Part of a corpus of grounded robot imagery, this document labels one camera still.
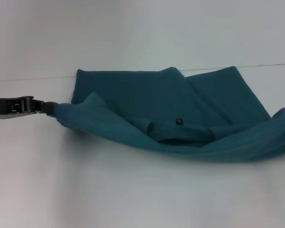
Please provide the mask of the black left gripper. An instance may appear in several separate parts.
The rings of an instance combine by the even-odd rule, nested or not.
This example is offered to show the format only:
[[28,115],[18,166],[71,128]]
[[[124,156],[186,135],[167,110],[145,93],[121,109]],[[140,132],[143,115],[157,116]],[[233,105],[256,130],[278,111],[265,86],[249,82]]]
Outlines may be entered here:
[[0,98],[0,119],[10,119],[30,114],[52,115],[53,112],[53,102],[36,100],[33,96]]

